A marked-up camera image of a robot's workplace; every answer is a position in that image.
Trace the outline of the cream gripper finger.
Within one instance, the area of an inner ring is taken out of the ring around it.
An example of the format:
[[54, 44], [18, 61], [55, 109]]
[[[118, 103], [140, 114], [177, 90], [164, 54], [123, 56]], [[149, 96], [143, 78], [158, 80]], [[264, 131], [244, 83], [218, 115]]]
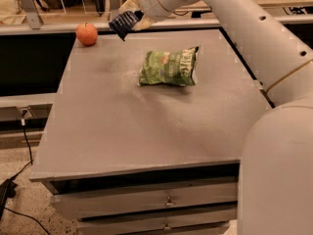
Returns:
[[141, 6], [140, 6], [139, 0], [126, 0], [119, 8], [119, 12], [121, 14], [127, 11], [136, 12], [140, 10], [141, 10]]
[[142, 19], [140, 19], [138, 22], [136, 22], [134, 24], [132, 29], [135, 31], [140, 31], [140, 30], [149, 28], [154, 23], [155, 23], [154, 20], [152, 20], [149, 17], [147, 17], [146, 15], [144, 15]]

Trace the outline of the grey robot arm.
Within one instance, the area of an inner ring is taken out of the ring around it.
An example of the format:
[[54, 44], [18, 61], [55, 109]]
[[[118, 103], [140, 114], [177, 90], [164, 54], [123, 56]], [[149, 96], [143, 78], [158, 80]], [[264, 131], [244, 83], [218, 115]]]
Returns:
[[[127, 0], [137, 28], [198, 0]], [[202, 0], [274, 103], [249, 132], [239, 177], [238, 235], [313, 235], [313, 51], [252, 0]]]

